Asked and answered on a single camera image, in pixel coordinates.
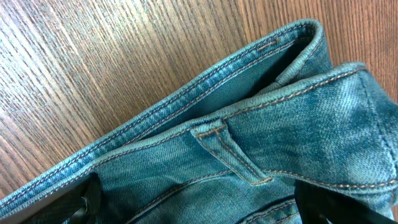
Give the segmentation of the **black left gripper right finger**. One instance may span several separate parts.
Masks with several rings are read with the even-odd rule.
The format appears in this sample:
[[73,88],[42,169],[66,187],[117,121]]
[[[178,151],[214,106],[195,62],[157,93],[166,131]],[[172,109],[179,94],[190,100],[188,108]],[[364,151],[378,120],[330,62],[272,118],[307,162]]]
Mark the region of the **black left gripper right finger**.
[[294,198],[303,224],[397,224],[349,196],[301,180]]

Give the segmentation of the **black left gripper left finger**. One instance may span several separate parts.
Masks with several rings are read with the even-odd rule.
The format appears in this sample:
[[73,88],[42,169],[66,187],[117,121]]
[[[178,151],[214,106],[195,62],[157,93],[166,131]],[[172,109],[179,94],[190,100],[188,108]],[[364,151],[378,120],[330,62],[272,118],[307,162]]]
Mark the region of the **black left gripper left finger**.
[[91,173],[2,218],[1,223],[94,223],[100,206],[100,178]]

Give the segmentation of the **light blue denim jeans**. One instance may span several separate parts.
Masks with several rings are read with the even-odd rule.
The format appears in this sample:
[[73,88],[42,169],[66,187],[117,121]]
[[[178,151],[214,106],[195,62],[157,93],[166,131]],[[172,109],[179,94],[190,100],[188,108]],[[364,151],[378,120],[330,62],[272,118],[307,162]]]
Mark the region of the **light blue denim jeans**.
[[302,223],[295,181],[394,220],[397,104],[322,25],[288,24],[1,201],[1,219],[91,173],[94,223]]

